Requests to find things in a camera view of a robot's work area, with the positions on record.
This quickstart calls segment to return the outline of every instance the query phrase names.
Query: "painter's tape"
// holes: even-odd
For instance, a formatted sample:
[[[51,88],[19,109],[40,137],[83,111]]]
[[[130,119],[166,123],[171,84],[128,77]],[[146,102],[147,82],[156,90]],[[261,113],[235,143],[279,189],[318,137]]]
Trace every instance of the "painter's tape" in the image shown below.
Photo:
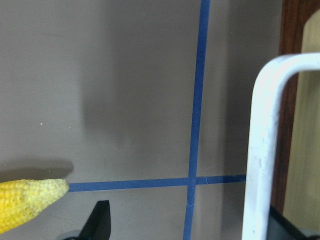
[[[189,178],[190,184],[188,185],[188,190],[187,190],[183,240],[191,239],[192,221],[193,221],[193,214],[194,214],[199,135],[200,135],[200,122],[201,122],[201,105],[202,105],[202,94],[203,94],[204,75],[205,75],[209,12],[210,12],[210,0],[201,0],[198,41],[197,41],[196,60],[195,60],[189,170],[188,170],[188,178]]]
[[[186,186],[187,184],[188,184],[188,178],[82,182],[82,183],[70,183],[69,192],[175,187],[175,186]]]
[[[78,182],[69,184],[69,192],[88,192],[88,191],[106,191],[117,189],[142,189],[142,188],[161,188],[161,187],[178,187],[191,186],[188,177],[182,178],[163,178],[147,180],[127,180],[127,181],[102,181],[102,182]],[[226,175],[226,176],[198,176],[195,178],[196,185],[227,184],[245,182],[246,175]],[[188,192],[189,199],[195,194],[190,189]]]

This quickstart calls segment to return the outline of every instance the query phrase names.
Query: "white metal bar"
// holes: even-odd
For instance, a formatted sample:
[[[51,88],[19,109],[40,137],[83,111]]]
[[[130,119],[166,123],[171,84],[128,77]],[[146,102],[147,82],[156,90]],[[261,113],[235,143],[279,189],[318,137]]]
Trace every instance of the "white metal bar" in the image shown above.
[[[242,240],[266,239],[283,89],[293,74],[312,70],[320,70],[320,53],[279,56],[257,76],[251,103]]]

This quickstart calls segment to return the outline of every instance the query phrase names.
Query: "light wood surface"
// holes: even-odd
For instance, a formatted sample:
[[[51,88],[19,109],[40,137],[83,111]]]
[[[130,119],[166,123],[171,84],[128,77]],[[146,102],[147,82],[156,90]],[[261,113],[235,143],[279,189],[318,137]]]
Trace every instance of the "light wood surface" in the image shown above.
[[[304,26],[301,52],[320,52],[320,10]],[[298,228],[320,231],[319,71],[298,77],[283,215]]]

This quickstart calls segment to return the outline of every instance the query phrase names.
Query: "toy corn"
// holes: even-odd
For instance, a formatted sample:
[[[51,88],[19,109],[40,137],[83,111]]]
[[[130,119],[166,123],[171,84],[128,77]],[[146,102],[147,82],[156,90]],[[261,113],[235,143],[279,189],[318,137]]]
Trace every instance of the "toy corn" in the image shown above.
[[[0,183],[0,234],[32,220],[68,189],[63,179]]]

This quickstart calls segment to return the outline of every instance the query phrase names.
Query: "gray wall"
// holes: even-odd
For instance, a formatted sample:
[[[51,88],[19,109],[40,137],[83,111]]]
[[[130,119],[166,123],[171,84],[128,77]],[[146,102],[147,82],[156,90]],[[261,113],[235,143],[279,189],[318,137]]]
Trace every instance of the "gray wall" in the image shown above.
[[[198,176],[246,171],[251,92],[280,0],[212,0]],[[0,181],[188,176],[200,1],[4,0]],[[112,240],[181,239],[186,187],[67,193],[4,240],[62,239],[110,199]],[[193,239],[239,239],[244,183],[198,186]]]

